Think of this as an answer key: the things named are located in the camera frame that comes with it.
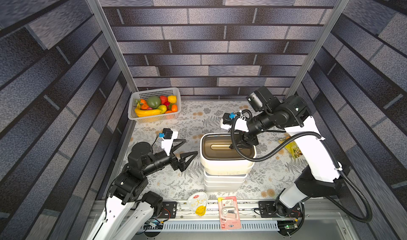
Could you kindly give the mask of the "dark lid cream tissue box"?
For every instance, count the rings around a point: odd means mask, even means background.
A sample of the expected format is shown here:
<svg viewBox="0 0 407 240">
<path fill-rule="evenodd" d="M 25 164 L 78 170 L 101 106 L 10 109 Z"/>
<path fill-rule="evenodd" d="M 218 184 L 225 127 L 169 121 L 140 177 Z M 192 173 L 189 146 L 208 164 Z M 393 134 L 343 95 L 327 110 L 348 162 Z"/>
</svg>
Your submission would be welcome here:
<svg viewBox="0 0 407 240">
<path fill-rule="evenodd" d="M 214 175 L 209 174 L 207 171 L 204 171 L 205 177 L 209 179 L 215 178 L 236 178 L 236 179 L 244 179 L 248 177 L 248 174 L 238 174 L 238 175 Z"/>
<path fill-rule="evenodd" d="M 230 133 L 209 133 L 200 140 L 200 161 L 214 175 L 248 174 L 254 162 L 241 157 L 232 147 Z"/>
</svg>

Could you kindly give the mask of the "grey lid tissue box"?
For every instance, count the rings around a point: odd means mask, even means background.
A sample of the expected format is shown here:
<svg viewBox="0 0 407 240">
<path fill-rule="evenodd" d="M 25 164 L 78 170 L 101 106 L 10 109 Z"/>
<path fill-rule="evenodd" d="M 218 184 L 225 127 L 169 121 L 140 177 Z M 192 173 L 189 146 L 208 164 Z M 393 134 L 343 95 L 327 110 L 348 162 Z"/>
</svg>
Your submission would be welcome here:
<svg viewBox="0 0 407 240">
<path fill-rule="evenodd" d="M 205 175 L 204 179 L 206 182 L 215 184 L 215 185 L 222 185 L 227 183 L 243 183 L 246 178 L 247 174 L 244 175 Z"/>
<path fill-rule="evenodd" d="M 204 182 L 204 185 L 207 187 L 227 187 L 227 188 L 233 188 L 237 189 L 240 188 L 243 185 L 242 183 L 237 183 L 237 182 Z"/>
<path fill-rule="evenodd" d="M 227 188 L 227 187 L 207 187 L 205 186 L 205 191 L 206 192 L 225 192 L 225 193 L 229 193 L 229 192 L 237 192 L 239 190 L 239 188 Z"/>
</svg>

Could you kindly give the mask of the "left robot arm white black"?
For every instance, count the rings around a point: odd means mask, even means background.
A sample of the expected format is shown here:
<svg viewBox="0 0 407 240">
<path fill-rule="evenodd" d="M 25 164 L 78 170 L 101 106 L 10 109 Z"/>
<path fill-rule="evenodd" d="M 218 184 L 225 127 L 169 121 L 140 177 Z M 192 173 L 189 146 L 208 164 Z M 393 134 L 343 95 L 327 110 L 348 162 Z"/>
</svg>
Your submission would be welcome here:
<svg viewBox="0 0 407 240">
<path fill-rule="evenodd" d="M 174 152 L 186 140 L 175 139 L 169 152 L 154 153 L 148 142 L 138 142 L 128 155 L 128 163 L 112 181 L 105 199 L 105 208 L 88 235 L 89 240 L 131 240 L 144 228 L 146 222 L 157 217 L 163 198 L 153 191 L 142 192 L 148 185 L 147 177 L 170 165 L 173 170 L 185 171 L 198 152 Z"/>
</svg>

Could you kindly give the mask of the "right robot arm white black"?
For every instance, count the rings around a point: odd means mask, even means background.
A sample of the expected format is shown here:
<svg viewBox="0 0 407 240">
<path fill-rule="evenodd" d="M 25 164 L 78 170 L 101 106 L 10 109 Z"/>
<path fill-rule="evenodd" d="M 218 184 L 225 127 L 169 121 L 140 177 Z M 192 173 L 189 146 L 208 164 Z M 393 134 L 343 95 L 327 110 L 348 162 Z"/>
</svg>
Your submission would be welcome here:
<svg viewBox="0 0 407 240">
<path fill-rule="evenodd" d="M 247 96 L 247 101 L 258 114 L 250 115 L 248 120 L 243 113 L 233 118 L 231 139 L 236 152 L 246 160 L 260 162 L 295 142 L 307 161 L 307 167 L 300 177 L 276 199 L 275 206 L 279 213 L 283 215 L 287 209 L 308 198 L 336 195 L 339 181 L 346 175 L 319 133 L 304 100 L 299 96 L 290 96 L 280 102 L 268 88 L 260 87 Z M 249 158 L 240 151 L 240 147 L 258 145 L 257 136 L 272 127 L 285 130 L 290 137 L 262 157 Z"/>
</svg>

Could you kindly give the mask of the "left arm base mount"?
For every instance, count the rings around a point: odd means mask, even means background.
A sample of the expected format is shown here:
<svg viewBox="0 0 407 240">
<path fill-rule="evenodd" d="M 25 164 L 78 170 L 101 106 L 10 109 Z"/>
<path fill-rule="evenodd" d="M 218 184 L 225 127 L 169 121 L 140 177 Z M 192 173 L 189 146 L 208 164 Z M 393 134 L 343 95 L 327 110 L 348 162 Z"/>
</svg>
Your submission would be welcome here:
<svg viewBox="0 0 407 240">
<path fill-rule="evenodd" d="M 177 215 L 177 206 L 176 201 L 163 201 L 162 209 L 159 212 L 154 212 L 154 219 L 166 220 L 166 219 L 175 219 Z"/>
</svg>

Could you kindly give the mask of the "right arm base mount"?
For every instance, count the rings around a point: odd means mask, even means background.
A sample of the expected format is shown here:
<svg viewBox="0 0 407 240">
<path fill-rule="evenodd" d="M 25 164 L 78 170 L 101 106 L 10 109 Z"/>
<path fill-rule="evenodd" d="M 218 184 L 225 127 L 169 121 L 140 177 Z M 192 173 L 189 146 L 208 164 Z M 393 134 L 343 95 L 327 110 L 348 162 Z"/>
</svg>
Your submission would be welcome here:
<svg viewBox="0 0 407 240">
<path fill-rule="evenodd" d="M 262 218 L 294 218 L 302 217 L 302 209 L 300 204 L 296 204 L 292 208 L 287 208 L 279 201 L 275 204 L 272 200 L 258 202 L 260 215 Z"/>
</svg>

